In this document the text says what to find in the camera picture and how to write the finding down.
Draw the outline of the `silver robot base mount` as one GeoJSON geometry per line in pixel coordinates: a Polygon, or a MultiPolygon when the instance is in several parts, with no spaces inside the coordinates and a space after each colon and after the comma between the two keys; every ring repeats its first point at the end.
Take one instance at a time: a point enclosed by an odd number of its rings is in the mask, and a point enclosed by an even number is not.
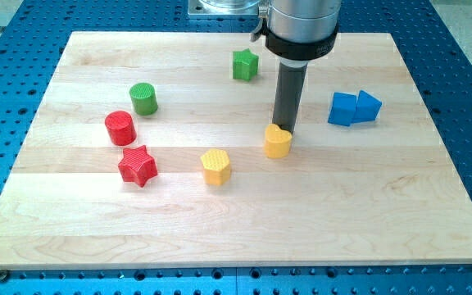
{"type": "Polygon", "coordinates": [[[195,17],[256,15],[260,0],[188,0],[188,15],[195,17]]]}

